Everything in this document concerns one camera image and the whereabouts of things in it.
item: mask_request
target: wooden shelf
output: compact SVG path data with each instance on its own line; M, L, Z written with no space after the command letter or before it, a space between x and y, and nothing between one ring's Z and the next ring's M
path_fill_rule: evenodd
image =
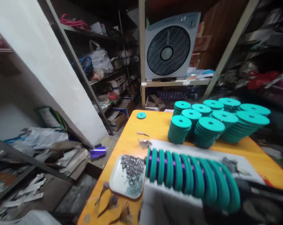
M188 85L208 85L210 79L207 80L182 80L169 82L147 82L146 87L168 87L168 86L188 86Z

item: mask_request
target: white tray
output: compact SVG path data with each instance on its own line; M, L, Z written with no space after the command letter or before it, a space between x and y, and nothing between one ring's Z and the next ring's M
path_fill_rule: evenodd
M114 165L113 171L110 176L109 187L113 192L127 196L128 198L131 198L131 199L137 199L141 196L141 193L143 190L144 171L139 177L139 182L135 182L135 185L138 187L137 191L135 191L135 193L132 193L132 192L130 193L129 192L130 185L127 179L126 168L123 171L122 165L121 165L121 159L123 155L125 154L120 155L116 160L116 163Z

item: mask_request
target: white wall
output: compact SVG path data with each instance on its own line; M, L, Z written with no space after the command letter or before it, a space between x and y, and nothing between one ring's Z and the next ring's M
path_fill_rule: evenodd
M41 126L34 112L38 104L17 85L19 77L0 74L0 140L18 136L23 128Z
M57 110L86 144L108 136L36 0L0 1L0 33L20 57L14 60L35 98Z

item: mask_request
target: stack of teal discs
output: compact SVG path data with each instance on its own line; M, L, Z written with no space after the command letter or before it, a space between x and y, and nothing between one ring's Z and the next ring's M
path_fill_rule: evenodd
M193 142L197 147L210 148L225 130L225 125L217 119L202 117L194 130Z
M191 129L187 134L187 138L191 138L193 133L194 133L195 126L196 126L199 118L202 117L202 114L200 112L196 111L196 110L193 110L193 109L184 109L182 111L181 115L187 117L191 121Z
M254 105L254 104L241 104L238 110L258 113L263 116L268 116L270 114L270 110L268 108L265 108L260 105Z
M223 103L212 99L205 100L203 104L209 106L212 109L212 111L223 110L224 107Z
M168 130L168 140L175 144L183 144L190 129L190 119L181 115L173 116Z
M200 112L202 114L202 117L207 117L212 112L212 110L209 106L206 106L206 105L203 105L203 104L193 104L191 106L191 108Z
M210 117L222 122L225 125L225 130L238 121L238 117L236 115L226 111L213 111L210 114Z
M220 98L218 101L223 103L223 109L230 113L236 113L241 102L233 98Z
M267 117L254 112L238 111L236 116L238 122L230 126L220 137L233 144L237 144L242 138L251 135L270 122Z
M189 109L191 107L190 103L184 102L184 101L177 101L175 102L174 110L173 110L173 116L181 115L181 112L184 109Z

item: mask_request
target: white box fan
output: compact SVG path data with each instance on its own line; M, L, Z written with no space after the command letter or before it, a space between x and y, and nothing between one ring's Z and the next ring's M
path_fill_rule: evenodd
M200 12L180 14L146 28L146 79L186 76L200 16Z

